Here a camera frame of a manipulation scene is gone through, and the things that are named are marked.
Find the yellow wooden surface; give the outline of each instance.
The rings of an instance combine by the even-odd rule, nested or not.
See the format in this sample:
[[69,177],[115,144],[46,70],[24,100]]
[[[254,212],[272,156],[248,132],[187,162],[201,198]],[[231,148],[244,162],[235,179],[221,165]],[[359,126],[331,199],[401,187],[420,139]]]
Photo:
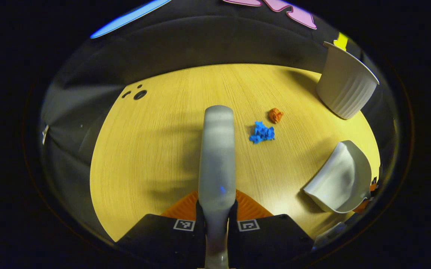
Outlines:
[[[212,105],[234,111],[237,189],[273,214],[288,214],[312,238],[345,221],[351,213],[325,213],[301,188],[339,141],[359,146],[373,177],[380,158],[361,112],[343,120],[321,103],[319,78],[296,68],[233,64],[128,85],[104,121],[91,163],[92,202],[109,236],[119,240],[145,214],[160,214],[197,190],[204,111]],[[134,100],[140,90],[147,95]],[[285,113],[279,124],[268,120],[274,107]],[[255,121],[274,126],[275,140],[250,142]]]

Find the crumpled blue paper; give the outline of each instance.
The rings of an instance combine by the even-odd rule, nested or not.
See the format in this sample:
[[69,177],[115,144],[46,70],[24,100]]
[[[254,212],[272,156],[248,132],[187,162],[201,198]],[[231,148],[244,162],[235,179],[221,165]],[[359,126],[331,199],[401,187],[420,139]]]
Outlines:
[[261,121],[255,121],[255,134],[250,136],[250,141],[253,141],[254,144],[258,144],[265,140],[274,139],[275,132],[273,127],[267,128]]

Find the crumpled orange paper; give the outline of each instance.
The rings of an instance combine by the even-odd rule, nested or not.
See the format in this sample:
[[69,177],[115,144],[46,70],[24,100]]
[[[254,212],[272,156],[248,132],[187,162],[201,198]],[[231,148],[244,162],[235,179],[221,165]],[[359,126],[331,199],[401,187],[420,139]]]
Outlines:
[[270,112],[268,112],[268,117],[274,122],[274,123],[279,123],[280,119],[283,116],[283,112],[273,108],[272,110],[270,110]]

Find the white bowl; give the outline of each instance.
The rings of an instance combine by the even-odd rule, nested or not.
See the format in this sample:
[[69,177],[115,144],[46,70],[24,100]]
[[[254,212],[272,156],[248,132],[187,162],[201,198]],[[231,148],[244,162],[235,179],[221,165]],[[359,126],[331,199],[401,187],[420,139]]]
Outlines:
[[328,42],[323,45],[328,47],[328,56],[317,94],[335,114],[350,119],[368,102],[378,79],[350,53]]
[[326,212],[347,213],[370,197],[371,168],[352,141],[337,144],[304,191]]

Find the white ribbed cup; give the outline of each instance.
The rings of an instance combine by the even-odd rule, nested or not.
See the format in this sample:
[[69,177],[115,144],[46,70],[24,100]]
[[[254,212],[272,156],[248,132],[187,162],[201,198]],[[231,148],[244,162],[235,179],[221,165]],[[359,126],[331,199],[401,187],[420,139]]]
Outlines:
[[350,53],[328,42],[323,45],[328,48],[328,56],[317,94],[335,114],[350,119],[368,102],[378,79]]

